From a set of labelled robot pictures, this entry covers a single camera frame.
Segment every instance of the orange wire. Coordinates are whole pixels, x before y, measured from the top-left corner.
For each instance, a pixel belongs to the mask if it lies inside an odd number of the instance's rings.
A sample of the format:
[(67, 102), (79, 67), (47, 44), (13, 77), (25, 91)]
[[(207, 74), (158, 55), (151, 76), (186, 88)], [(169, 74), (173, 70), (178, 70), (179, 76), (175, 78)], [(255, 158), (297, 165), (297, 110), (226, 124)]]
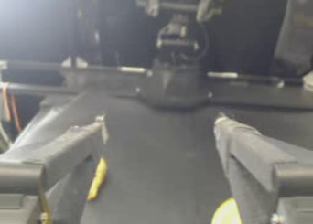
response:
[(20, 133), (21, 132), (21, 124), (20, 124), (20, 118), (19, 118), (19, 114), (17, 114), (15, 95), (12, 95), (12, 111), (13, 111), (13, 117), (15, 117), (15, 126), (16, 126), (19, 133)]
[(11, 110), (8, 106), (7, 87), (8, 87), (8, 82), (4, 84), (3, 87), (3, 98), (4, 98), (5, 112), (7, 112), (7, 120), (11, 122)]

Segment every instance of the wire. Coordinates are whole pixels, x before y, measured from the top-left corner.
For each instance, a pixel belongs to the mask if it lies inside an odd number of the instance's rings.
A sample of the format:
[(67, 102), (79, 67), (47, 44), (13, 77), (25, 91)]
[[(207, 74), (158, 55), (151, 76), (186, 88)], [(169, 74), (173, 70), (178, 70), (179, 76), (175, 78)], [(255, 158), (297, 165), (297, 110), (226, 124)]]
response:
[(3, 87), (3, 98), (4, 98), (4, 105), (5, 105), (7, 120), (11, 122), (11, 110), (9, 110), (9, 105), (8, 105), (7, 88), (8, 88), (8, 82), (4, 84), (4, 87)]
[(17, 106), (16, 106), (16, 102), (15, 102), (15, 95), (12, 95), (11, 100), (12, 100), (12, 111), (13, 111), (13, 117), (15, 117), (15, 126), (16, 126), (16, 130), (20, 133), (21, 132), (21, 124), (20, 124), (20, 118), (19, 118), (19, 114), (17, 114)]

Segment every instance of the yellow ball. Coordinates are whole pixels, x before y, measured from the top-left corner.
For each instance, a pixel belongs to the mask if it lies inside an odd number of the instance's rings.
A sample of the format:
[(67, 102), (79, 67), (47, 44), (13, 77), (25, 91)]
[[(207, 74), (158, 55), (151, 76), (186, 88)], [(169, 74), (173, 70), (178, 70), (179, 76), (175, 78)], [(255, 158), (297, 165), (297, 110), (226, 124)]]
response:
[(211, 224), (241, 224), (239, 211), (233, 198), (227, 199), (218, 207)]

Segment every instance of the black table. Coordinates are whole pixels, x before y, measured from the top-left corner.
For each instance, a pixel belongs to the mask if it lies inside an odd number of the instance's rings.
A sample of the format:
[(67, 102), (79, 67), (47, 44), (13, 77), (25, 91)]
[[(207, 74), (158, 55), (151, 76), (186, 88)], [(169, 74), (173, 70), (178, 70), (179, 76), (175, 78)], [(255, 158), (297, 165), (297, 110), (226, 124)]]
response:
[(79, 95), (70, 104), (66, 98), (51, 98), (16, 145), (45, 141), (106, 113), (107, 181), (99, 198), (86, 207), (82, 223), (205, 224), (231, 196), (214, 145), (219, 112), (261, 133), (313, 147), (313, 112), (225, 106), (159, 110), (100, 91)]

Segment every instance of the metal rod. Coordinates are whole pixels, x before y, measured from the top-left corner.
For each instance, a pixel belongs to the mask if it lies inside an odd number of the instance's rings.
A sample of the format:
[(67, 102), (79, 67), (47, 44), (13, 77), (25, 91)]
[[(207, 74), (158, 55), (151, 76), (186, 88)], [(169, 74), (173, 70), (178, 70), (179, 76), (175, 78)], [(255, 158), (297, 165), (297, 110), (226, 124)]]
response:
[[(4, 89), (5, 83), (0, 82), (0, 89)], [(41, 85), (28, 85), (19, 83), (9, 83), (7, 87), (7, 92), (15, 95), (35, 95), (35, 96), (47, 96), (47, 95), (75, 95), (79, 92), (70, 90), (68, 88), (41, 86)]]
[(140, 67), (108, 67), (99, 65), (88, 65), (86, 68), (63, 66), (59, 63), (44, 63), (21, 60), (1, 60), (0, 70), (17, 70), (17, 71), (49, 71), (49, 72), (102, 72), (102, 73), (134, 73), (146, 74), (147, 70)]

